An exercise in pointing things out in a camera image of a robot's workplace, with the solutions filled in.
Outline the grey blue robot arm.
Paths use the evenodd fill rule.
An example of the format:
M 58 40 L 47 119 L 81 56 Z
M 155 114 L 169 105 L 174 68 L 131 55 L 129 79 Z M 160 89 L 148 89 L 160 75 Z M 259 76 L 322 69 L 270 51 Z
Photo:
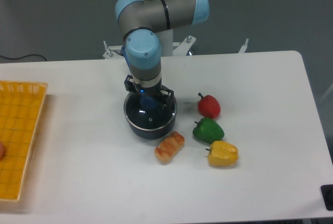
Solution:
M 209 0 L 117 1 L 116 20 L 132 74 L 125 87 L 138 94 L 145 107 L 159 103 L 169 106 L 174 101 L 173 92 L 162 85 L 162 48 L 157 33 L 202 23 L 209 13 Z

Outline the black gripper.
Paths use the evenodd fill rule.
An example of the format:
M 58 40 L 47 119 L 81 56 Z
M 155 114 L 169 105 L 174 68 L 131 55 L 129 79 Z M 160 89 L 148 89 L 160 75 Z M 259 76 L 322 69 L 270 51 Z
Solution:
M 136 84 L 132 75 L 128 74 L 124 86 L 128 92 L 133 93 L 131 96 L 132 104 L 159 104 L 162 102 L 167 108 L 171 108 L 174 102 L 174 91 L 162 85 L 162 82 L 146 88 Z

